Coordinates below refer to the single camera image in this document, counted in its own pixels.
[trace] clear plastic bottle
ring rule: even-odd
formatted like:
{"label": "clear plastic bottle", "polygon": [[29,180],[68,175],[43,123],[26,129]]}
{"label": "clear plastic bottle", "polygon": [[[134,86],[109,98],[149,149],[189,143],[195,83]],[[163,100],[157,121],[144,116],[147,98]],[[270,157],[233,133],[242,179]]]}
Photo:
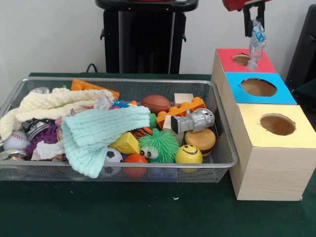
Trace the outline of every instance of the clear plastic bottle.
{"label": "clear plastic bottle", "polygon": [[249,44],[248,68],[252,71],[258,67],[258,62],[262,58],[263,48],[266,46],[266,35],[261,23],[253,20],[252,36]]}

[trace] soccer ball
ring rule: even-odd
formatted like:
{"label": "soccer ball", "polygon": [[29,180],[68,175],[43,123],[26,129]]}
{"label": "soccer ball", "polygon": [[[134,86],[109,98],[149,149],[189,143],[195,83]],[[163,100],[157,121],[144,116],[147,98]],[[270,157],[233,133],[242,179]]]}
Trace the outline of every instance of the soccer ball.
{"label": "soccer ball", "polygon": [[114,148],[108,148],[104,165],[100,172],[100,175],[103,177],[112,177],[114,175],[117,175],[122,169],[121,167],[108,167],[106,166],[108,162],[123,162],[123,157],[121,153],[115,150]]}

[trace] silver robot toy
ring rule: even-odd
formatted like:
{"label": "silver robot toy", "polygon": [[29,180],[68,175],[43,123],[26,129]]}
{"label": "silver robot toy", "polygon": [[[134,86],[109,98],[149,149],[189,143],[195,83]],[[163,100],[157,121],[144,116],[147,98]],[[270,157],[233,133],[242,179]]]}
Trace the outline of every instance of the silver robot toy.
{"label": "silver robot toy", "polygon": [[207,109],[197,109],[190,114],[187,111],[185,117],[171,117],[171,128],[175,133],[191,131],[192,133],[201,132],[215,123],[214,114]]}

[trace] metal basket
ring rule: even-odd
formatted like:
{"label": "metal basket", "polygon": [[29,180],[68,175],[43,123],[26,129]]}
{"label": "metal basket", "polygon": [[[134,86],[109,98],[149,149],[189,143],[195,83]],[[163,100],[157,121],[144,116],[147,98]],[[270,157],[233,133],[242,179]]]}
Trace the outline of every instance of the metal basket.
{"label": "metal basket", "polygon": [[[17,108],[34,88],[71,87],[72,78],[29,77],[19,81],[10,93],[0,117]],[[92,84],[120,92],[120,99],[141,101],[145,96],[160,94],[173,101],[174,93],[192,93],[201,97],[215,114],[212,127],[217,141],[203,164],[108,163],[96,179],[90,179],[72,170],[67,162],[57,161],[0,161],[0,181],[125,181],[125,182],[201,182],[218,183],[228,168],[238,162],[235,144],[228,126],[217,87],[205,80],[165,79],[82,79]]]}

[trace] stacked wooden boxes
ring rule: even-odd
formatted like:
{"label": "stacked wooden boxes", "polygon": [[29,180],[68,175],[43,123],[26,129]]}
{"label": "stacked wooden boxes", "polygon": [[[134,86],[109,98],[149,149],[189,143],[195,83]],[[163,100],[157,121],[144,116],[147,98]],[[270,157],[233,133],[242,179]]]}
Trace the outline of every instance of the stacked wooden boxes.
{"label": "stacked wooden boxes", "polygon": [[300,200],[316,167],[316,133],[264,53],[249,71],[247,49],[217,49],[218,87],[239,162],[238,200]]}

